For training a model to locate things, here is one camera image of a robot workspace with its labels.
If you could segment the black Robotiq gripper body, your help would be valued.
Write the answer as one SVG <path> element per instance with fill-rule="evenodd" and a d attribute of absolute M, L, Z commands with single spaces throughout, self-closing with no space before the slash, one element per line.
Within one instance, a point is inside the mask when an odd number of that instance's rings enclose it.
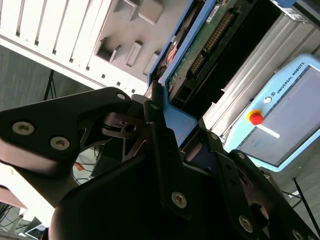
<path fill-rule="evenodd" d="M 230 240 L 215 177 L 183 163 L 160 110 L 145 107 L 144 116 L 138 153 L 68 193 L 51 240 Z"/>

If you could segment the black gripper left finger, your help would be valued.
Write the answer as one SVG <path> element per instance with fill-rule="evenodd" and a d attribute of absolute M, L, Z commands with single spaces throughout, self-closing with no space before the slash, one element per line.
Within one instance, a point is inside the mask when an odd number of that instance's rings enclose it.
<path fill-rule="evenodd" d="M 163 88 L 154 82 L 142 101 L 107 87 L 3 111 L 0 159 L 60 180 L 71 172 L 81 152 L 117 140 L 114 151 L 121 163 L 113 170 L 139 152 L 147 126 L 145 108 L 163 113 L 163 104 Z"/>

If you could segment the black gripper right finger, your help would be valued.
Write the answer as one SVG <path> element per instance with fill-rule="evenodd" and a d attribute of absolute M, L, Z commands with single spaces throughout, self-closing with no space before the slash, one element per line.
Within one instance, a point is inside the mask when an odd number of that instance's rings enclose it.
<path fill-rule="evenodd" d="M 217 181 L 234 231 L 227 239 L 317 240 L 318 236 L 283 193 L 240 150 L 227 153 L 219 137 L 198 124 L 201 151 L 196 164 Z"/>

